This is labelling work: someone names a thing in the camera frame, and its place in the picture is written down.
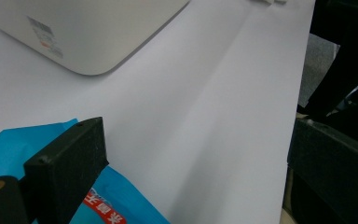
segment sticker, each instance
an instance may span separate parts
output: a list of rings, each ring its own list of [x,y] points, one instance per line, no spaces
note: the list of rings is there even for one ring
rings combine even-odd
[[[43,48],[55,56],[62,58],[62,50],[58,46],[57,40],[55,39],[51,28],[40,21],[36,21],[30,17],[27,18]]]
[[[105,198],[98,195],[95,189],[91,189],[83,203],[94,210],[106,224],[126,224],[126,219],[119,214]]]

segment white device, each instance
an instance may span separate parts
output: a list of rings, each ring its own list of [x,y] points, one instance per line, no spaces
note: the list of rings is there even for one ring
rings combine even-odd
[[[83,75],[109,71],[188,0],[0,0],[0,29]]]

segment black plastic part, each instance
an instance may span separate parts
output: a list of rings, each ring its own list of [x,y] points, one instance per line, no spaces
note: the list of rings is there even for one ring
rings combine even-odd
[[[107,164],[102,118],[79,122],[24,163],[38,223],[69,223]]]
[[[358,86],[358,0],[316,0],[310,32],[340,45],[305,107],[305,114],[325,117]]]
[[[346,224],[301,177],[294,173],[292,215],[298,224]]]
[[[28,223],[19,183],[13,176],[0,176],[0,223]]]
[[[345,223],[358,224],[357,141],[322,123],[297,119],[288,163]]]

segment white table surface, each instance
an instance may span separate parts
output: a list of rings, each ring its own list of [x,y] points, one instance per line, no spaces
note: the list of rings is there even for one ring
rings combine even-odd
[[[103,117],[108,160],[171,223],[279,223],[313,0],[192,0],[85,77],[0,31],[0,131]]]

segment blue plastic bag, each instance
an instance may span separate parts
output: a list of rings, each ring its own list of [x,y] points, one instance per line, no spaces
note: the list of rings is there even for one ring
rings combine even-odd
[[[0,175],[24,176],[22,165],[37,151],[77,123],[72,119],[0,132]],[[130,181],[105,167],[77,209],[71,224],[167,224],[158,210]]]

